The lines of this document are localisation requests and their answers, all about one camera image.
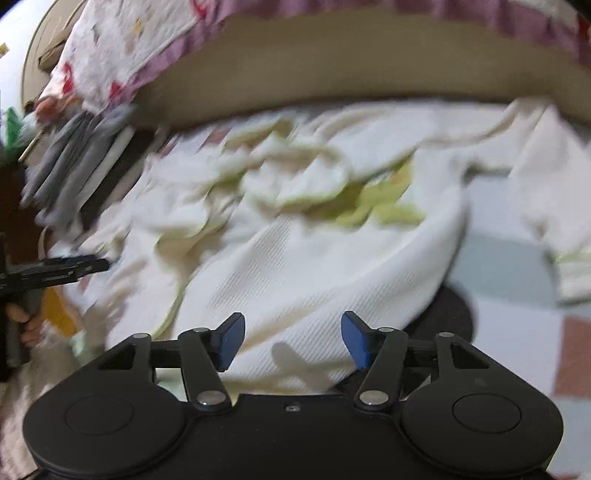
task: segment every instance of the beige bed base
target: beige bed base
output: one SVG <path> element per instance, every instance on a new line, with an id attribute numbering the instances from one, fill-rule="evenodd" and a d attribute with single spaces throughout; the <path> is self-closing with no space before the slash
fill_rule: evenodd
<path id="1" fill-rule="evenodd" d="M 590 73 L 563 51 L 475 24 L 369 8 L 233 17 L 218 38 L 143 87 L 138 101 L 182 128 L 313 100 L 545 95 L 591 124 Z"/>

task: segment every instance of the white sleeve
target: white sleeve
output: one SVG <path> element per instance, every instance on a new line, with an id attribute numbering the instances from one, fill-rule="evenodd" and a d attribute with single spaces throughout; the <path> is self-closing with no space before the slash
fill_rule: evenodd
<path id="1" fill-rule="evenodd" d="M 539 118 L 509 178 L 522 220 L 555 263 L 560 300 L 591 298 L 591 159 L 556 107 Z"/>

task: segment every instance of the black circular disc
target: black circular disc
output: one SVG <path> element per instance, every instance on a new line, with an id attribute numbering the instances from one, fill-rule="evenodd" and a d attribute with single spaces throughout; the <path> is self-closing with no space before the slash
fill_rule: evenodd
<path id="1" fill-rule="evenodd" d="M 562 438 L 556 406 L 529 385 L 478 387 L 488 382 L 480 375 L 441 378 L 411 394 L 401 415 L 408 439 L 438 465 L 467 475 L 513 476 L 543 465 Z"/>
<path id="2" fill-rule="evenodd" d="M 28 412 L 24 436 L 36 461 L 58 475 L 111 479 L 145 468 L 184 427 L 181 403 L 128 372 L 65 382 Z"/>

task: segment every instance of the purple ruffled trim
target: purple ruffled trim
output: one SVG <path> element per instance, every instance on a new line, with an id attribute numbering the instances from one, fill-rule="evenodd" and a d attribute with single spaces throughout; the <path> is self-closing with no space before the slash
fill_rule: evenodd
<path id="1" fill-rule="evenodd" d="M 555 19 L 511 0 L 217 0 L 205 19 L 179 36 L 132 77 L 116 103 L 133 100 L 140 87 L 155 80 L 183 56 L 200 49 L 221 31 L 224 20 L 231 15 L 286 18 L 377 5 L 391 8 L 397 14 L 427 14 L 441 20 L 475 22 L 507 37 L 561 47 L 574 60 L 591 67 L 589 42 L 580 40 L 576 32 Z"/>

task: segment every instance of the silver screw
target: silver screw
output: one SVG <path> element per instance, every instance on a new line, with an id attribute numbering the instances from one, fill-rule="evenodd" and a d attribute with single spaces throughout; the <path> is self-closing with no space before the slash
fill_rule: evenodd
<path id="1" fill-rule="evenodd" d="M 388 394 L 381 390 L 366 390 L 359 396 L 359 399 L 366 405 L 381 405 L 386 403 L 389 398 Z"/>
<path id="2" fill-rule="evenodd" d="M 219 405 L 226 400 L 226 394 L 219 390 L 206 390 L 197 395 L 197 401 L 201 405 Z"/>

